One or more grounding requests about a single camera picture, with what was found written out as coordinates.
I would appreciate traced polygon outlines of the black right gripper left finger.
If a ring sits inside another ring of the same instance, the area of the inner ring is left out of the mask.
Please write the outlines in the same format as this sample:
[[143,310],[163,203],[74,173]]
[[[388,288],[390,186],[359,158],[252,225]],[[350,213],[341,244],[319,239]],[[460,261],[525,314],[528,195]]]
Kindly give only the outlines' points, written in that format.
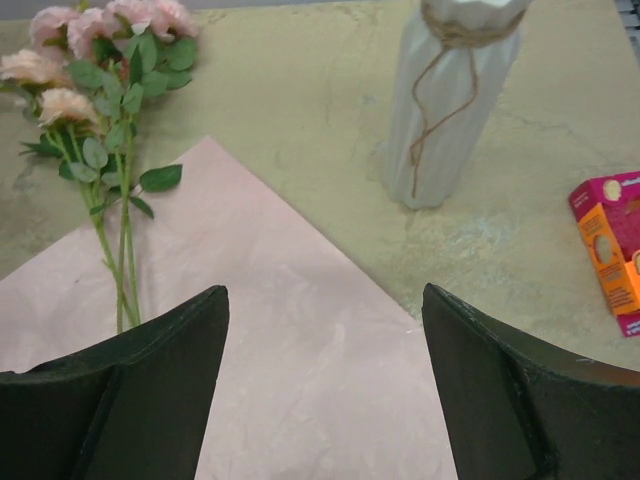
[[4,479],[192,479],[229,328],[212,286],[165,314],[1,375]]

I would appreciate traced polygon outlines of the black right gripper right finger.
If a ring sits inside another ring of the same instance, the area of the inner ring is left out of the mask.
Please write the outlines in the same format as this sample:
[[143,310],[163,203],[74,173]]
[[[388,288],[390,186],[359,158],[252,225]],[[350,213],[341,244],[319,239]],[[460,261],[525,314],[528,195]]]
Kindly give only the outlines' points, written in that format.
[[422,318],[459,478],[638,478],[638,372],[552,345],[434,284]]

